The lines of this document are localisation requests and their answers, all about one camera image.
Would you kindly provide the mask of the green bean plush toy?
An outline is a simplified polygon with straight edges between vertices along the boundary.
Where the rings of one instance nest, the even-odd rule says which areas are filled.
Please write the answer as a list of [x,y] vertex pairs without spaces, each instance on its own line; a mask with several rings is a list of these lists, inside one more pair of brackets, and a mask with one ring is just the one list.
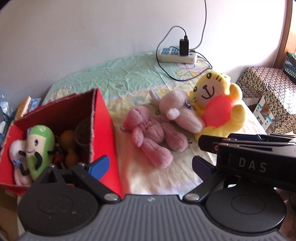
[[33,181],[49,164],[55,149],[55,136],[51,129],[44,125],[33,126],[27,135],[26,158]]

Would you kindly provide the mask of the pink teddy bear plush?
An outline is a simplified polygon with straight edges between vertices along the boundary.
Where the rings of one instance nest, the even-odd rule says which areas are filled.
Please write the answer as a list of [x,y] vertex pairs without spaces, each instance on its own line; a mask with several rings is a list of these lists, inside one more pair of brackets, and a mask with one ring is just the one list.
[[173,161],[171,150],[182,152],[188,147],[187,137],[164,115],[152,114],[143,105],[135,106],[127,113],[123,129],[131,132],[132,143],[158,168],[166,168]]

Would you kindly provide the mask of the white rabbit plush blue bow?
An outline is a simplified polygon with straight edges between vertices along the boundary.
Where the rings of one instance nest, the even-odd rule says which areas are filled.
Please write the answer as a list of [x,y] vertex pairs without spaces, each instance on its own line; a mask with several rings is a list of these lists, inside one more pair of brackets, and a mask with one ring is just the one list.
[[181,128],[196,134],[205,126],[189,103],[189,96],[182,90],[172,90],[160,98],[155,91],[150,90],[151,103],[157,106],[161,114],[174,121]]

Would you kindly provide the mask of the yellow tiger plush toy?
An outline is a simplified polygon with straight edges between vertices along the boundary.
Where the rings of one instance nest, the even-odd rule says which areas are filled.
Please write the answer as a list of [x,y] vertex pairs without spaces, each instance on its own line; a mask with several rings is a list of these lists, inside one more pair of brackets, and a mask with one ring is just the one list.
[[195,134],[228,137],[241,130],[245,124],[246,111],[240,103],[241,88],[230,77],[213,70],[205,73],[189,93],[190,104],[205,126]]

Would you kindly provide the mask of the red cardboard box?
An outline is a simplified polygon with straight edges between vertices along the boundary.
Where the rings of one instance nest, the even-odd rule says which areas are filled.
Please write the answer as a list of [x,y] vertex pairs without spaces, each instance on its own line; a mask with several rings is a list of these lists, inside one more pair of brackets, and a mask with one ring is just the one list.
[[9,157],[13,141],[24,140],[27,130],[35,125],[45,125],[59,136],[66,130],[76,129],[84,120],[90,121],[90,128],[86,132],[89,139],[89,157],[86,161],[91,163],[102,155],[108,156],[109,170],[100,182],[121,195],[114,125],[99,89],[49,102],[12,122],[1,150],[1,188],[18,196],[23,196],[27,191],[27,187],[16,185],[14,181],[14,166]]

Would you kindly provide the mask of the white blue folding stool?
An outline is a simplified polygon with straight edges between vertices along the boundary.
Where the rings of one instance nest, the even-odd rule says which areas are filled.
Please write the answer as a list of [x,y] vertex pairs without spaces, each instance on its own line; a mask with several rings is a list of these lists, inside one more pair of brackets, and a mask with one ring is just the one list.
[[255,98],[243,98],[243,101],[251,110],[259,124],[267,133],[274,129],[275,117],[269,108],[264,96]]

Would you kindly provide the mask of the small white rabbit plush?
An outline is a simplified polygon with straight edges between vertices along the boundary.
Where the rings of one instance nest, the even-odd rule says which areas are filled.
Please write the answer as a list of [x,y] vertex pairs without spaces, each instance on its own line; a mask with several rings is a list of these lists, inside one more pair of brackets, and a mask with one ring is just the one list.
[[26,140],[15,140],[10,145],[9,156],[14,166],[16,185],[30,187],[33,181],[27,166],[26,147]]

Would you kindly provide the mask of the floral brown cloth cover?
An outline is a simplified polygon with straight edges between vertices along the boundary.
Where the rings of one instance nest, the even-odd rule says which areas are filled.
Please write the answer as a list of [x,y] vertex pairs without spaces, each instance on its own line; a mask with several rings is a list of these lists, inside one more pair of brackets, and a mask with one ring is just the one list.
[[275,133],[295,132],[295,84],[283,70],[249,66],[236,84],[244,99],[264,97],[275,118]]

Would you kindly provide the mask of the cartoon print bed sheet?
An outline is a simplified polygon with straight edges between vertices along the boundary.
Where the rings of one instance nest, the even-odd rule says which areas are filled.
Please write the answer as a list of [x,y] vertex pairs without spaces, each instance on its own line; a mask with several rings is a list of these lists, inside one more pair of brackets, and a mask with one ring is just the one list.
[[121,129],[128,111],[136,105],[156,108],[149,91],[163,96],[171,90],[189,92],[207,68],[204,61],[195,65],[161,63],[153,52],[123,58],[75,73],[54,83],[44,102],[98,88],[115,126],[117,161],[123,194],[184,195],[201,183],[192,170],[192,158],[202,156],[215,164],[216,156],[199,149],[191,133],[186,133],[188,148],[174,153],[165,169],[155,167],[143,151],[132,144],[131,134]]

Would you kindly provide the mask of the yellow book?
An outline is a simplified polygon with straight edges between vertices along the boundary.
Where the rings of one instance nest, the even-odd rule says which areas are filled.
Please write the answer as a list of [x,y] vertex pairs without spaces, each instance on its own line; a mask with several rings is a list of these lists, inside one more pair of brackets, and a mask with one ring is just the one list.
[[15,120],[22,118],[28,111],[28,107],[31,101],[31,97],[27,96],[18,106],[16,111]]

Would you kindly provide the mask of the blue plastic bag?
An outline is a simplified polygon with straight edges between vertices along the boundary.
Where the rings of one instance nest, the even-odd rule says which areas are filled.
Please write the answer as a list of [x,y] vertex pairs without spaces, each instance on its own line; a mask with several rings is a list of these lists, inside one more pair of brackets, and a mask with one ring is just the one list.
[[9,106],[9,102],[4,97],[4,95],[0,95],[0,103],[1,103],[1,121],[7,120],[11,117],[13,110]]

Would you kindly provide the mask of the white power strip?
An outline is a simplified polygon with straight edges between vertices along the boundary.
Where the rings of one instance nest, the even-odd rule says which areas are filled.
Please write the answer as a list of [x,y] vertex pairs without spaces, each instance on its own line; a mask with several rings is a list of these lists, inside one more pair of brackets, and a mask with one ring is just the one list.
[[189,52],[187,56],[181,56],[177,48],[169,47],[161,48],[157,52],[157,58],[160,62],[195,64],[198,56],[194,52]]

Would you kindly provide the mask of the black charger adapter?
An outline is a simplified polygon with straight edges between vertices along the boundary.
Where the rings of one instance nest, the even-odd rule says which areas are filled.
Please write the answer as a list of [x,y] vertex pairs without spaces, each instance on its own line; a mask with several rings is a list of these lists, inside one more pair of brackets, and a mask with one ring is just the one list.
[[179,41],[179,54],[180,56],[189,55],[189,40],[186,35],[184,35],[184,38]]

